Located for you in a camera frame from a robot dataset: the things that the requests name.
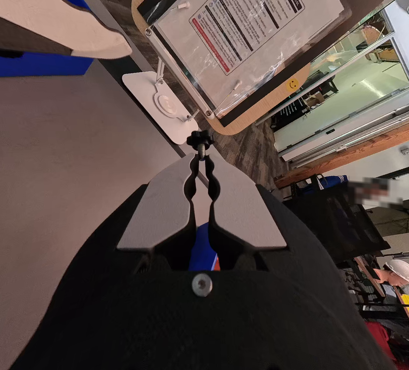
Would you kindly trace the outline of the red storage bin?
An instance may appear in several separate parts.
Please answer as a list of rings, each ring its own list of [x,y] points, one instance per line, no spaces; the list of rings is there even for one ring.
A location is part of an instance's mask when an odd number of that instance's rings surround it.
[[[365,321],[365,325],[368,330],[371,332],[372,336],[381,347],[383,352],[392,360],[396,361],[394,354],[391,351],[389,346],[389,335],[386,331],[386,328],[378,322]]]

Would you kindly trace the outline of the white hard hat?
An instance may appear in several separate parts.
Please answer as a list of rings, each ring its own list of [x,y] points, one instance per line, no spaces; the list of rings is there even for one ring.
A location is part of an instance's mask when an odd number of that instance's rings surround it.
[[[389,270],[389,278],[395,282],[408,284],[409,264],[404,260],[392,259],[386,262],[385,267]]]

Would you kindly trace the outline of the glass sliding door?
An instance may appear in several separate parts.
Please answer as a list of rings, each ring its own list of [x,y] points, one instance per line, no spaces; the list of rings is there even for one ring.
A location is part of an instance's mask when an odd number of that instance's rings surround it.
[[[312,62],[315,71],[274,109],[279,158],[299,164],[408,105],[409,0],[394,0]]]

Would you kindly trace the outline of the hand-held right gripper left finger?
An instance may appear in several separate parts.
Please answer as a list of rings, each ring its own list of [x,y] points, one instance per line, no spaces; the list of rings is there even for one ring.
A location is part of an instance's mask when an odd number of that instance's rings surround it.
[[[153,250],[190,224],[196,228],[197,155],[190,153],[148,184],[118,245],[119,250]]]

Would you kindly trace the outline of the white metal stand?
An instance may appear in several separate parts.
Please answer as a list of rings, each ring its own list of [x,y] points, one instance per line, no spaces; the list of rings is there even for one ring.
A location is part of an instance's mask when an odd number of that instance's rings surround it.
[[[150,114],[171,142],[182,145],[199,127],[182,102],[165,82],[165,64],[158,58],[157,71],[124,74],[122,82]]]

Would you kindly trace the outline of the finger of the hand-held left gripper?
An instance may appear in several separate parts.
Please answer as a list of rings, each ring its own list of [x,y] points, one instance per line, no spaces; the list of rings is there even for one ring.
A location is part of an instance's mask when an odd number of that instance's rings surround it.
[[[1,57],[26,52],[120,59],[132,47],[105,25],[83,0],[0,0]]]

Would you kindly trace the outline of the thick wooden post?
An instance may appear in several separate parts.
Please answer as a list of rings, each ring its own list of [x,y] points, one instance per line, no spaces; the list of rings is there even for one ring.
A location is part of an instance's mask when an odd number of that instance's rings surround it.
[[[409,139],[409,125],[405,124],[379,136],[370,138],[340,152],[329,153],[304,166],[295,168],[286,174],[274,178],[277,188],[285,188],[292,183],[309,179],[315,174],[324,174],[333,169],[361,160],[386,149],[396,147]]]

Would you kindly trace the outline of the blue plastic bin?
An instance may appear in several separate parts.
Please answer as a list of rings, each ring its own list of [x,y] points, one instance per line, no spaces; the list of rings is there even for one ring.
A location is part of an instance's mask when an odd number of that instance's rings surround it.
[[[84,0],[67,0],[90,10]],[[84,75],[92,58],[21,51],[1,51],[0,76],[74,76]]]
[[[212,271],[217,254],[209,242],[209,223],[200,225],[196,231],[196,241],[191,250],[188,271]]]

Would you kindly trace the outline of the black knob screw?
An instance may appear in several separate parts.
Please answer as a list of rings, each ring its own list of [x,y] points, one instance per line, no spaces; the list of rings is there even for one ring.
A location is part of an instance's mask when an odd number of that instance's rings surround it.
[[[199,160],[204,161],[206,151],[214,144],[214,138],[208,130],[193,131],[191,135],[187,137],[186,143],[197,151]]]

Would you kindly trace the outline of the wooden board with black panel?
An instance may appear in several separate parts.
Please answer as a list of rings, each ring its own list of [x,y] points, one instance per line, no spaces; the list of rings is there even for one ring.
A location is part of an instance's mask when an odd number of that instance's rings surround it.
[[[135,24],[139,31],[145,35],[158,58],[161,58],[213,129],[220,134],[233,135],[248,127],[290,96],[285,85],[287,80],[296,77],[301,86],[308,77],[311,61],[331,47],[343,35],[346,35],[348,30],[352,29],[355,24],[380,5],[383,0],[346,0],[350,8],[350,15],[340,25],[334,27],[307,51],[298,54],[295,59],[290,61],[288,66],[285,66],[282,71],[222,119],[210,116],[211,112],[207,100],[202,99],[204,93],[198,92],[192,86],[187,77],[187,70],[181,65],[177,56],[170,50],[157,30],[152,29],[157,18],[160,18],[169,9],[172,1],[174,0],[132,0],[132,17]]]

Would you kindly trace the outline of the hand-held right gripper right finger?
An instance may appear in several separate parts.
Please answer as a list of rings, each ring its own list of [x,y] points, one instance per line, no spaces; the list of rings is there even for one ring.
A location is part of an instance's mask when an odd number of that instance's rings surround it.
[[[216,252],[284,249],[287,244],[256,184],[222,158],[204,160],[212,200],[209,241]]]

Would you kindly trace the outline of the laminated instruction sheet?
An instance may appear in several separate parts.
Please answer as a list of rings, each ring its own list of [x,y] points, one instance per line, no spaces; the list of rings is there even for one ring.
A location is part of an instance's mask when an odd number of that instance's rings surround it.
[[[152,29],[222,119],[349,15],[346,0],[174,0]]]

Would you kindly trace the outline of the black office chair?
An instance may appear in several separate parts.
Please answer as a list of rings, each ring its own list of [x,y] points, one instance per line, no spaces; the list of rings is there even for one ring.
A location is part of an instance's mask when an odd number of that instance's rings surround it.
[[[285,205],[311,230],[336,264],[391,248],[363,206],[354,203],[347,182],[325,189],[312,183],[308,192],[296,183],[290,187],[291,198],[284,201]]]

